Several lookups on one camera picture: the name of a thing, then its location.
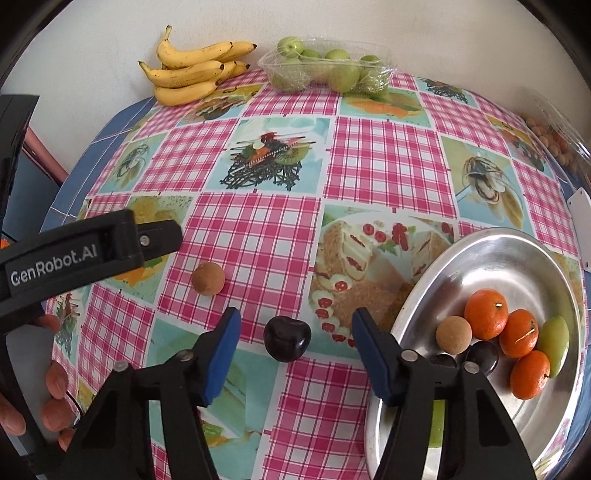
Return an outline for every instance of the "silver plate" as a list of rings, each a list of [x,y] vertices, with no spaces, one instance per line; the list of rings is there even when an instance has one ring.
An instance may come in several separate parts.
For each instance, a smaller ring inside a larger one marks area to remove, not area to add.
[[[538,397],[522,401],[511,394],[508,379],[515,362],[511,359],[501,358],[489,377],[535,467],[556,437],[565,414],[572,411],[577,401],[574,384],[580,359],[577,303],[546,247],[525,233],[507,228],[490,228],[464,237],[427,269],[408,296],[391,332],[404,349],[416,350],[423,356],[441,353],[435,343],[436,326],[449,315],[462,315],[470,295],[485,287],[500,291],[510,312],[527,309],[540,325],[562,315],[569,326],[570,346],[564,367]],[[394,416],[395,409],[371,397],[365,423],[365,456],[372,478]],[[437,478],[440,455],[441,449],[429,449],[424,480]]]

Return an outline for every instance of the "table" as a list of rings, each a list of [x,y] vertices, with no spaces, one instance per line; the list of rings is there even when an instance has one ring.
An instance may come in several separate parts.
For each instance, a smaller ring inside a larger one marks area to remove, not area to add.
[[[147,99],[122,111],[48,212],[44,229],[128,207],[140,223],[172,218],[184,231],[178,253],[48,301],[62,318],[74,309],[54,357],[83,408],[115,361],[163,362],[235,306],[241,341],[222,395],[203,413],[219,475],[367,478],[370,386],[350,314],[370,304],[389,329],[436,256],[489,226],[519,228],[554,252],[583,313],[585,367],[587,295],[573,226],[544,151],[517,115],[405,73],[385,100],[280,94],[259,70],[224,87],[186,106]],[[485,177],[474,181],[476,173]],[[201,261],[226,272],[215,297],[190,287]],[[262,343],[278,314],[313,331],[292,364],[275,362]],[[571,453],[589,410],[588,401],[577,409],[575,429],[574,408],[568,413],[539,478]],[[158,478],[167,478],[158,404],[150,417]]]

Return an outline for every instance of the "plastic container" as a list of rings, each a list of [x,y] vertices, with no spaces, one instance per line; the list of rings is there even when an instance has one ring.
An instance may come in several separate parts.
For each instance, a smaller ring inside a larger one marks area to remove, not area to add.
[[[389,85],[396,72],[389,48],[357,41],[329,40],[326,38],[301,39],[305,50],[320,54],[311,58],[293,52],[288,58],[277,48],[267,52],[258,62],[265,70],[269,82],[280,92],[328,87],[337,93],[359,92],[378,95]],[[350,59],[330,60],[325,55],[334,49],[346,51]],[[364,61],[365,56],[375,56],[379,61]]]
[[[569,120],[541,93],[528,89],[534,111],[521,117],[548,153],[591,194],[591,151]]]

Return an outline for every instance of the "banana bunch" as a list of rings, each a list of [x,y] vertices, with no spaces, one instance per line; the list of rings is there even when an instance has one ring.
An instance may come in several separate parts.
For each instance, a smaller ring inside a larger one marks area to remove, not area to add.
[[[156,100],[165,106],[200,100],[250,67],[237,59],[252,52],[256,48],[254,43],[224,41],[198,50],[178,50],[168,40],[172,29],[170,25],[166,27],[156,48],[161,68],[151,69],[139,62],[146,78],[154,84]]]

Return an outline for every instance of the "blue gripper pad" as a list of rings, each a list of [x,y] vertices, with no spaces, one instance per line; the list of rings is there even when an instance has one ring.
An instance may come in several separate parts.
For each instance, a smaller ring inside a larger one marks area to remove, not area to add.
[[[232,363],[232,357],[236,351],[236,345],[240,338],[240,330],[242,327],[242,319],[240,317],[240,311],[228,307],[217,324],[216,328],[212,332],[204,333],[209,335],[210,333],[217,334],[216,345],[213,348],[209,364],[206,372],[206,386],[205,392],[203,393],[203,400],[207,405],[210,405],[214,398],[216,398],[221,392],[226,381],[226,375],[230,370],[230,363]]]
[[[381,332],[366,309],[355,310],[351,333],[353,333],[363,366],[369,375],[374,394],[387,405],[392,404],[394,392],[390,384],[388,360],[391,356],[395,359],[398,352],[394,351],[393,345],[383,336],[391,337],[390,340],[394,340],[394,337],[390,333]],[[392,355],[388,355],[388,350],[393,350]]]

